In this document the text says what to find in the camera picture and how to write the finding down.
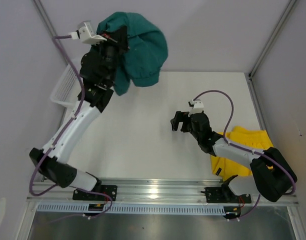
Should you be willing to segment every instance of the red wire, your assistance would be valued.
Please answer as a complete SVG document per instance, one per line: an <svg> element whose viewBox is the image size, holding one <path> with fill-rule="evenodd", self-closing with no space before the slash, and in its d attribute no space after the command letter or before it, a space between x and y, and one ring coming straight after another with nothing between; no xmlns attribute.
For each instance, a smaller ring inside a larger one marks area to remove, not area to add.
<svg viewBox="0 0 306 240"><path fill-rule="evenodd" d="M109 201L109 199L108 199L108 197L106 196L106 197L105 197L105 203L104 203L104 205L107 204L108 201Z"/></svg>
<svg viewBox="0 0 306 240"><path fill-rule="evenodd" d="M245 202L244 202L244 200L243 200L243 198L241 197L241 196L239 196L238 197L238 202L240 202L240 200L241 200L241 202L243 203L243 206L239 206L240 208L243 208L244 207L244 205L245 205Z"/></svg>

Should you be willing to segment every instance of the cable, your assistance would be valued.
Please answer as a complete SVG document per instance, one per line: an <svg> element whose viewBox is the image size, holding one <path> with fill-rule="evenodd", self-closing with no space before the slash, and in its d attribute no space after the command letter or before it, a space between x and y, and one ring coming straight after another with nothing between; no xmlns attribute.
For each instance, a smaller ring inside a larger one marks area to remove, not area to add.
<svg viewBox="0 0 306 240"><path fill-rule="evenodd" d="M67 62L69 63L69 65L71 66L71 68L73 69L77 80L79 82L79 85L81 87L81 99L79 101L79 104L77 106L76 112L75 112L75 116L78 115L78 113L80 112L81 108L82 108L82 104L85 98L85 89L84 89L84 85L83 85L83 81L80 77L80 74L77 70L77 68L74 66L73 62L71 61L71 59L69 58L67 52L60 46L60 44L57 42L58 39L70 39L71 35L65 35L65 36L55 36L52 38L52 41L54 43L54 45L58 48L58 50L61 52L61 54L64 56L64 58L67 60ZM59 132L59 134L57 135L57 137L55 138L55 140L52 143L52 147L50 147L46 153L43 155L43 157L41 158L41 160L38 162L38 164L36 165L33 174L31 176L31 179L29 180L29 193L34 196L34 197L39 197L42 196L43 194L47 193L48 191L50 191L51 189L53 189L54 187L57 186L57 184L52 185L51 187L49 187L48 189L40 192L40 193L35 193L33 191L33 182L34 179L41 167L41 165L43 164L44 160L47 158L47 156L49 155L49 153L52 151L52 149L54 148L54 146L58 143L59 139L61 138L61 136L63 135L63 133L65 132L65 130L69 127L69 125L74 121L74 118L71 118L62 128L62 130Z"/></svg>
<svg viewBox="0 0 306 240"><path fill-rule="evenodd" d="M247 213L243 214L242 216L239 216L239 219L245 218L247 215L249 215L259 204L260 202L260 198L261 198L261 194L258 195L257 200L254 204L254 206L251 208L250 211L248 211Z"/></svg>
<svg viewBox="0 0 306 240"><path fill-rule="evenodd" d="M233 146L233 147L235 147L235 148L237 148L237 149L241 149L241 150L243 150L243 151L252 153L252 150L251 150L251 149L248 149L248 148L245 148L245 147L236 145L236 144L234 144L234 143L231 143L231 142L228 141L228 139L227 139L227 137L226 137L226 133L227 133L228 127L229 127L229 125L230 125L230 123L231 123L231 120L232 120L232 117L233 117L233 113L234 113L234 104L233 104L232 98L230 98L230 96L229 96L227 93L225 93L225 92L223 92L223 91L221 91L221 90L208 90L208 91L201 92L201 93L200 93L199 95L197 95L193 100L196 101L199 97L201 97L201 96L204 95L204 94L208 94L208 93L219 93L219 94L223 94L224 96L226 96L226 97L228 98L228 100L229 100L229 102L230 102L230 104L231 104L231 114L230 114L230 116L229 116L229 119L228 119L227 124L226 124L226 126L225 126L225 128L224 128L224 131L223 131L223 139L224 139L224 141L225 141L228 145L231 145L231 146ZM293 193L295 193L295 191L296 191L295 181L294 181L294 179L292 178L292 176L289 174L289 172L285 170L284 167L282 167L279 163L277 163L273 158L271 158L271 157L269 157L269 156L267 156L267 155L265 155L265 154L263 154L263 153L261 153L261 152L254 151L254 154L259 155L259 156L262 156L262 157L266 158L267 160L269 160L271 163L273 163L273 164L276 165L279 169L281 169L281 170L283 171L283 173L285 173L285 175L289 178L290 182L292 183L292 190L291 190L290 192L285 193L284 195L292 195ZM249 215L250 212L252 212L252 211L257 207L257 205L259 204L260 198L261 198L261 195L259 194L259 195L258 195L258 198L257 198L257 201L256 201L255 205L252 207L252 209L251 209L249 212L247 212L246 214L240 216L239 218L241 219L241 218L243 218L243 217Z"/></svg>
<svg viewBox="0 0 306 240"><path fill-rule="evenodd" d="M82 215L81 215L80 213L74 213L74 214L62 216L62 217L59 217L59 218L57 218L57 219L48 221L46 224L56 223L56 222L61 221L61 220L63 220L63 219L68 219L68 218L76 217L76 216L79 216L79 217L82 216L82 217L84 217L84 218L87 218L88 220L96 219L96 218L100 217L101 215L105 214L106 212L108 212L108 211L111 209L112 205L113 205L113 200L112 200L112 198L111 198L109 195L105 194L105 193L100 193L100 192L95 192L95 191L86 191L86 190L81 189L81 188L77 188L77 190L82 191L82 192L85 192L85 193L87 193L87 194L94 194L94 195L104 196L106 199L109 200L110 204L109 204L108 208L106 208L104 211L102 211L102 212L100 212L100 213L98 213L98 214L96 214L96 215L94 215L94 216L87 216L87 215L85 215L84 213L83 213Z"/></svg>
<svg viewBox="0 0 306 240"><path fill-rule="evenodd" d="M65 35L65 36L55 36L52 38L52 41L54 43L54 45L58 48L58 50L61 52L61 54L64 56L64 58L67 60L67 62L69 63L69 65L71 66L71 68L73 69L76 77L77 77L77 80L79 82L79 85L81 87L81 99L79 101L79 104L77 106L77 109L76 109L76 112L75 112L75 116L77 116L79 114L79 112L81 111L81 108L82 108L82 105L83 105L83 101L85 99L85 88L84 88L84 85L83 85L83 81L80 77L80 74L77 70L77 68L75 67L75 65L73 64L73 62L71 61L71 59L69 58L67 52L60 46L60 44L57 42L57 40L59 39L70 39L71 38L71 35ZM65 130L69 127L69 125L74 121L74 117L72 117L65 125L64 127L62 128L62 130L59 132L59 134L57 135L57 137L55 138L55 140L53 141L52 143L52 147L50 147L46 152L45 154L43 155L43 157L41 158L41 160L38 162L38 164L36 165L34 171L33 171L33 174L31 176L31 179L29 181L29 192L32 196L35 196L35 197L39 197L39 196L42 196L44 195L45 193L47 193L48 191L50 191L51 189L55 188L56 186L58 186L57 184L54 184L52 185L51 187L47 188L46 190L42 191L42 192L39 192L39 193L35 193L33 191L33 182L34 182L34 179L41 167L41 165L43 164L43 162L45 161L45 159L47 158L47 156L49 155L49 153L52 151L52 149L55 147L55 145L58 143L59 139L61 138L61 136L63 135L63 133L65 132ZM101 215L103 215L104 213L106 213L107 211L109 211L113 205L113 200L112 198L107 195L107 194L104 194L104 193L100 193L100 192L94 192L94 191L87 191L87 190L84 190L84 189L80 189L78 188L79 191L82 191L82 192L85 192L87 194L94 194L94 195L100 195L100 196L104 196L105 197L105 200L107 202L107 200L110 201L110 205L109 207L102 211L101 213L97 214L97 215L94 215L94 216L88 216L88 219L94 219L94 218L97 218ZM70 217L73 217L73 216L80 216L80 214L71 214L71 215L68 215L68 216L64 216L64 217L61 217L61 218L58 218L56 220L53 220L53 221L50 221L49 223L54 223L54 222L57 222L57 221L60 221L62 219L66 219L66 218L70 218Z"/></svg>
<svg viewBox="0 0 306 240"><path fill-rule="evenodd" d="M243 198L241 196L238 197L238 203L239 203L239 208L242 209L245 205L245 202L243 200Z"/></svg>
<svg viewBox="0 0 306 240"><path fill-rule="evenodd" d="M104 205L106 205L108 203L109 199L107 197L105 197L105 203Z"/></svg>

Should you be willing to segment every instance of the metal floor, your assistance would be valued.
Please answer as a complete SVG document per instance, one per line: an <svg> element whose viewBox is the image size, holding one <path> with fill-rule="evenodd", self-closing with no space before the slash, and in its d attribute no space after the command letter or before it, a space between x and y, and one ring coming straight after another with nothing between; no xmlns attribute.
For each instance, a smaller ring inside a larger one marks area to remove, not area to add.
<svg viewBox="0 0 306 240"><path fill-rule="evenodd" d="M29 240L295 240L286 207L258 207L240 222L222 216L105 214L87 220L37 212Z"/></svg>

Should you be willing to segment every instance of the metal bracket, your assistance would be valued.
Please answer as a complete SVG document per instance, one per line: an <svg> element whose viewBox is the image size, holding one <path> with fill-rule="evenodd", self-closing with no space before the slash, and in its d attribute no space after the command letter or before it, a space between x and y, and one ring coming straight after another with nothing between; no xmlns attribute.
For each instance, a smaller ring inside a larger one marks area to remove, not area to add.
<svg viewBox="0 0 306 240"><path fill-rule="evenodd" d="M174 205L203 205L209 206L236 206L236 203L208 203L205 194L201 191L205 187L221 187L222 182L218 179L213 180L163 180L163 179L114 179L101 178L102 184L115 185L118 188L116 202L119 203L141 203L141 204L174 204ZM33 190L42 192L51 187L54 183L50 180L45 182L34 182ZM43 196L32 196L28 194L28 201L33 202L58 202L58 203L74 203L72 199L74 190L71 187L61 188L54 187ZM252 201L256 201L258 195L251 195ZM94 201L92 203L101 203L102 201ZM297 207L299 205L296 195L284 195L277 202L270 202L261 197L259 206L288 206Z"/></svg>
<svg viewBox="0 0 306 240"><path fill-rule="evenodd" d="M241 216L241 208L236 206L225 206L224 207L225 215L224 218L231 220L236 219Z"/></svg>
<svg viewBox="0 0 306 240"><path fill-rule="evenodd" d="M252 202L251 196L248 194L241 196L231 195L228 200L222 193L222 187L209 186L205 188L205 191L201 191L201 193L205 194L206 202L212 204L239 204L241 203L240 197L245 204L250 204Z"/></svg>
<svg viewBox="0 0 306 240"><path fill-rule="evenodd" d="M116 185L102 185L99 193L109 195L113 201L117 199L118 194L118 186ZM93 202L100 202L106 201L106 198L102 195L95 195L91 193L86 193L84 191L80 191L76 189L73 192L73 200L76 201L93 201Z"/></svg>

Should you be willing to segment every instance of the black mounting bracket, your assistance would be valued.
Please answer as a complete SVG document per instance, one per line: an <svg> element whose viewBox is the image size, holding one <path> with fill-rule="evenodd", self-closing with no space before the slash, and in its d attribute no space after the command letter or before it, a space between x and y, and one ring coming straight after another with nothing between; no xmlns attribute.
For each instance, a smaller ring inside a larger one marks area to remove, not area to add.
<svg viewBox="0 0 306 240"><path fill-rule="evenodd" d="M221 186L208 186L201 193L205 194L206 202L210 204L239 204L241 203L240 197L245 204L252 202L251 196L248 194L236 196L232 193L228 198L223 194L223 188Z"/></svg>
<svg viewBox="0 0 306 240"><path fill-rule="evenodd" d="M241 216L241 208L236 206L224 206L225 219L236 219Z"/></svg>
<svg viewBox="0 0 306 240"><path fill-rule="evenodd" d="M109 195L113 201L116 201L118 194L118 186L116 185L101 185L100 190L97 191L101 194ZM76 189L73 192L73 200L76 201L92 201L92 202L102 202L107 199L102 195L95 195L91 193L86 193L84 191L80 191Z"/></svg>

